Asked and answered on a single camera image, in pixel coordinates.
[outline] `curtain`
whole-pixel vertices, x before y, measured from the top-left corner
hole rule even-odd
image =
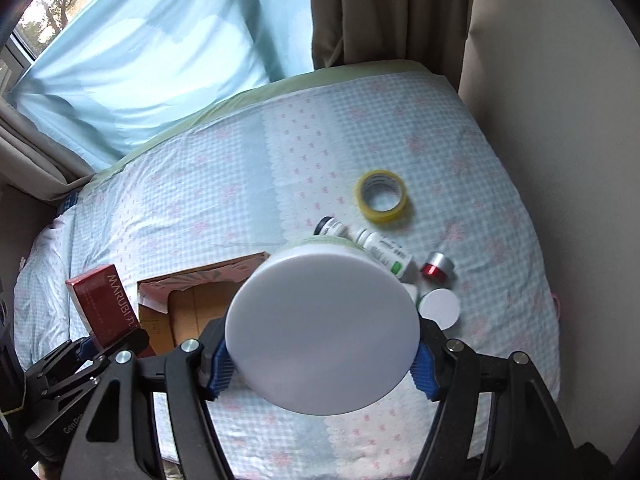
[[[472,0],[311,0],[315,68],[411,59],[454,88]]]
[[[84,186],[94,172],[0,98],[0,174],[26,193],[51,201]]]
[[[94,0],[10,93],[102,170],[205,106],[313,70],[309,0]]]

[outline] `beige curtain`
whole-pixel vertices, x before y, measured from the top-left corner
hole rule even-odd
[[[52,201],[84,186],[94,173],[82,158],[0,98],[0,174],[11,184]]]
[[[316,69],[412,59],[458,89],[472,0],[311,0]]]

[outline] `checkered bedsheet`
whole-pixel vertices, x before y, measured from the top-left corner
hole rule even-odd
[[[85,334],[64,277],[114,263],[135,304],[137,280],[272,252],[323,216],[366,226],[353,187],[380,168],[400,175],[410,197],[407,213],[384,231],[418,262],[439,250],[456,263],[462,315],[447,335],[487,354],[528,352],[557,395],[558,324],[533,226],[456,93],[428,72],[286,94],[131,161],[36,241],[16,287],[22,364]],[[49,271],[55,279],[42,282]],[[410,378],[376,404],[339,416],[286,412],[238,377],[210,405],[229,463],[246,479],[407,476],[435,410]],[[175,460],[161,396],[157,416],[162,455]],[[487,419],[482,396],[471,455],[482,451]]]

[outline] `white container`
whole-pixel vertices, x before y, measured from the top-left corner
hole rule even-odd
[[[413,283],[403,283],[402,286],[404,286],[404,290],[406,290],[409,293],[409,296],[411,296],[411,301],[413,301],[414,304],[417,304],[418,303],[418,287],[415,286]]]
[[[418,312],[426,319],[433,319],[440,330],[446,330],[460,317],[460,300],[448,288],[437,288],[420,300]]]
[[[357,231],[353,241],[390,270],[398,280],[402,278],[408,265],[414,259],[407,250],[402,248],[402,245],[369,229]]]
[[[409,370],[419,316],[404,287],[349,240],[313,236],[264,262],[226,316],[226,346],[247,385],[310,415],[384,397]]]

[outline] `cardboard box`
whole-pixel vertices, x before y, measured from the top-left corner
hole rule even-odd
[[[95,267],[65,283],[84,327],[100,350],[140,327],[113,264]],[[139,355],[154,354],[147,348]]]
[[[267,253],[181,270],[138,282],[138,317],[157,354],[197,339],[207,323],[225,315],[244,281]]]

